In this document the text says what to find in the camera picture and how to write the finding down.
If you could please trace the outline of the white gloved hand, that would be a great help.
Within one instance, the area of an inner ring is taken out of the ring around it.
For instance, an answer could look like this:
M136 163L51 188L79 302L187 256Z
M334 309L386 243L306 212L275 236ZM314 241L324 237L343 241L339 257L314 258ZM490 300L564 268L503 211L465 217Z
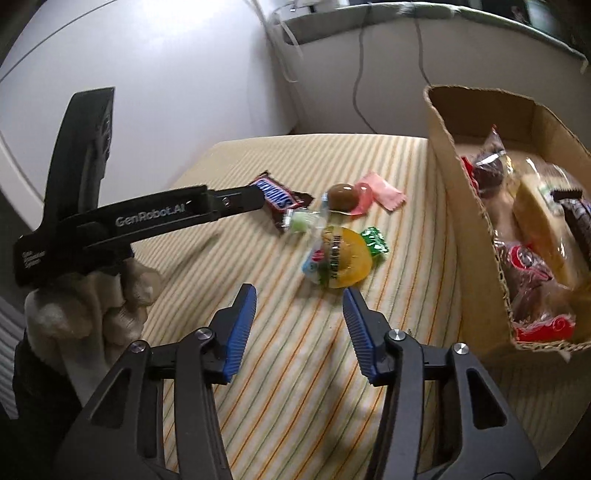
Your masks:
M162 287L160 274L133 258L115 274L64 275L26 297L32 352L65 375L86 404L123 351L141 338Z

